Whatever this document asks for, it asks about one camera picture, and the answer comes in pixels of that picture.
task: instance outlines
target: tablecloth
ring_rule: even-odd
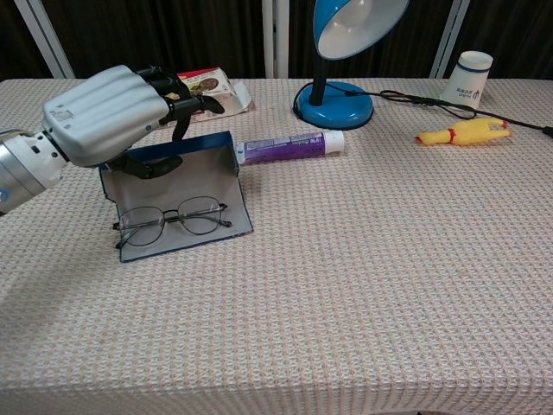
[[[236,141],[318,131],[307,80],[245,80],[255,111],[191,125]],[[437,97],[446,80],[356,79]],[[40,128],[78,80],[0,84],[0,128]],[[553,123],[553,82],[488,80],[480,108]],[[553,413],[553,140],[374,99],[331,155],[240,170],[254,233],[121,264],[98,171],[0,220],[2,414]],[[152,132],[137,146],[170,140]]]

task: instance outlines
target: blue desk lamp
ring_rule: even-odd
[[[369,48],[397,24],[408,4],[409,0],[316,1],[314,78],[296,96],[294,112],[300,119],[330,130],[351,130],[371,119],[371,97],[358,86],[327,82],[327,62]]]

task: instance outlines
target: robotic hand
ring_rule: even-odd
[[[165,98],[175,93],[178,99]],[[0,136],[0,216],[54,186],[67,163],[150,179],[178,167],[178,156],[141,163],[126,154],[160,125],[177,121],[181,140],[196,111],[223,113],[212,97],[192,96],[174,73],[160,67],[136,72],[118,66],[97,73],[43,106],[43,131],[4,131]]]

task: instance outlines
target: eyeglasses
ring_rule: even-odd
[[[166,223],[179,221],[186,230],[194,235],[205,235],[219,227],[231,227],[232,223],[221,219],[221,213],[227,209],[225,203],[209,196],[196,196],[183,201],[177,209],[161,210],[158,207],[135,207],[119,217],[113,229],[121,233],[117,249],[125,244],[146,246],[156,242],[162,236]]]

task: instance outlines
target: toothpaste tube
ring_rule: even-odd
[[[344,150],[342,131],[325,131],[236,144],[238,164],[322,156]]]

